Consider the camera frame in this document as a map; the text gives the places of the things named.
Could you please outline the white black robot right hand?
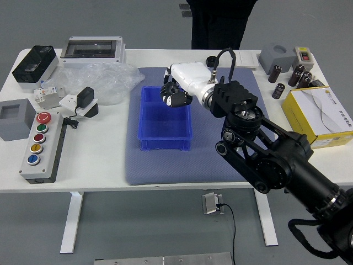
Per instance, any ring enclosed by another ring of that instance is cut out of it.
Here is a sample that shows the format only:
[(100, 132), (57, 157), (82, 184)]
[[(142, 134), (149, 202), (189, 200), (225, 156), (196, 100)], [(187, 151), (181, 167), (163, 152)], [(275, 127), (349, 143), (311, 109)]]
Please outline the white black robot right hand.
[(210, 109), (216, 71), (210, 71), (201, 62), (173, 64), (166, 69), (160, 97), (169, 107), (189, 105), (196, 97), (206, 109)]

